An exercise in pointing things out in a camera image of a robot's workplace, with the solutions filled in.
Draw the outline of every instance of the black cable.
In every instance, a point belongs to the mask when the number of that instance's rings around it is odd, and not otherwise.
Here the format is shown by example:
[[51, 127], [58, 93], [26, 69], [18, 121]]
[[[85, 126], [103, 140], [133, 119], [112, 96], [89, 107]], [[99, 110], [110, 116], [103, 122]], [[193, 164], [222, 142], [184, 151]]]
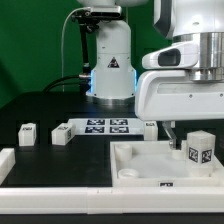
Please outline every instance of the black cable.
[[43, 92], [47, 92], [47, 90], [49, 88], [51, 88], [51, 86], [59, 83], [59, 82], [63, 82], [65, 80], [68, 80], [68, 79], [79, 79], [79, 76], [77, 75], [73, 75], [73, 76], [66, 76], [66, 77], [63, 77], [63, 78], [60, 78], [60, 79], [56, 79], [55, 81], [53, 81], [52, 83], [50, 83], [49, 85], [47, 85], [44, 89], [43, 89]]
[[51, 87], [49, 87], [48, 89], [46, 89], [45, 92], [50, 92], [51, 89], [57, 87], [57, 86], [68, 86], [68, 85], [80, 85], [80, 83], [77, 82], [70, 82], [70, 83], [58, 83], [58, 84], [54, 84]]

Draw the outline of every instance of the black table surface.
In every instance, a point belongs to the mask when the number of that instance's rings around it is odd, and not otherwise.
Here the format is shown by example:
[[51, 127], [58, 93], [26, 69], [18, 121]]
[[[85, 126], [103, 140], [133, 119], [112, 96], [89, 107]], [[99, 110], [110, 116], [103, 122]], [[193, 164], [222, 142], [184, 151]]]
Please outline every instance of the black table surface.
[[[141, 141], [142, 136], [75, 136], [66, 146], [51, 144], [51, 131], [70, 118], [135, 118], [134, 105], [100, 106], [78, 93], [25, 93], [0, 110], [0, 150], [15, 148], [16, 165], [1, 185], [17, 187], [111, 187], [111, 141]], [[19, 147], [24, 123], [37, 124], [34, 147]], [[224, 122], [180, 122], [177, 131], [204, 128], [216, 134], [217, 156], [223, 160]], [[1, 215], [2, 223], [224, 223], [224, 214]]]

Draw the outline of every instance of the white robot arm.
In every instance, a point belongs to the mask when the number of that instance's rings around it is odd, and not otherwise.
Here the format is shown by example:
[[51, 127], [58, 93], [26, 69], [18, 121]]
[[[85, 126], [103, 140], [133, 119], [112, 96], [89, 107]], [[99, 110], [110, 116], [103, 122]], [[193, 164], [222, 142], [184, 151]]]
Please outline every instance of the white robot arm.
[[121, 20], [121, 6], [141, 5], [148, 0], [78, 0], [90, 7], [90, 14], [119, 15], [117, 20], [100, 19], [96, 30], [97, 64], [91, 72], [90, 101], [100, 104], [128, 104], [134, 101], [136, 71], [131, 65], [131, 30]]
[[143, 58], [154, 71], [140, 77], [136, 114], [157, 121], [224, 118], [224, 0], [154, 2], [156, 29], [173, 44]]

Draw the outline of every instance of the white cube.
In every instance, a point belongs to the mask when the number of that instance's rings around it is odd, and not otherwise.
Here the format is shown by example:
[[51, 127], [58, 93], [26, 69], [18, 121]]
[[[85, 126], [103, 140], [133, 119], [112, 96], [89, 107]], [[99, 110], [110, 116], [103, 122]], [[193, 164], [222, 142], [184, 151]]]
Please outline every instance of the white cube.
[[155, 121], [145, 122], [144, 125], [144, 141], [158, 140], [158, 126]]
[[0, 185], [15, 165], [15, 151], [12, 148], [0, 152]]
[[66, 145], [75, 136], [75, 125], [62, 123], [51, 132], [53, 145]]
[[213, 171], [215, 135], [196, 131], [187, 135], [187, 168], [193, 176], [208, 176]]
[[34, 146], [37, 137], [36, 124], [23, 124], [18, 136], [19, 146]]

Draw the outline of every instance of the warning label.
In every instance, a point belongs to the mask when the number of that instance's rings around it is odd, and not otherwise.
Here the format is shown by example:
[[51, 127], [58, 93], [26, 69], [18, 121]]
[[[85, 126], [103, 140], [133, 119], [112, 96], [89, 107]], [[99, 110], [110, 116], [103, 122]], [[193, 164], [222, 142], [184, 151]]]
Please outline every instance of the warning label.
[[110, 64], [108, 65], [108, 68], [120, 68], [115, 57], [112, 58]]

